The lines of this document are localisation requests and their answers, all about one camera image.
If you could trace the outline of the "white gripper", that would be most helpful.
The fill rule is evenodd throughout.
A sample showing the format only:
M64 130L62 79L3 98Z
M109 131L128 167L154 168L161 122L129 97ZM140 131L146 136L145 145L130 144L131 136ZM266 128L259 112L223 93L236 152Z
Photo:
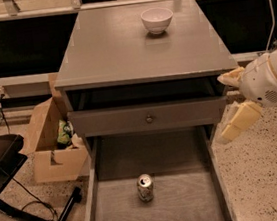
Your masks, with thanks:
M248 100L234 102L224 117L218 142L230 143L261 117L262 107L277 105L277 51L266 53L248 66L237 67L218 76L217 80L231 87L239 87Z

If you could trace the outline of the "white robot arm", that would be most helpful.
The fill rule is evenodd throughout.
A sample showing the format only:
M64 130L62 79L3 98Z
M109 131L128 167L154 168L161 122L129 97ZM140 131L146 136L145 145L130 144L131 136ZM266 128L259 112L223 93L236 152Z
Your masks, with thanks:
M232 104L218 138L221 143L230 143L258 121L264 107L277 106L277 49L246 67L219 75L217 80L237 87L245 98L243 103Z

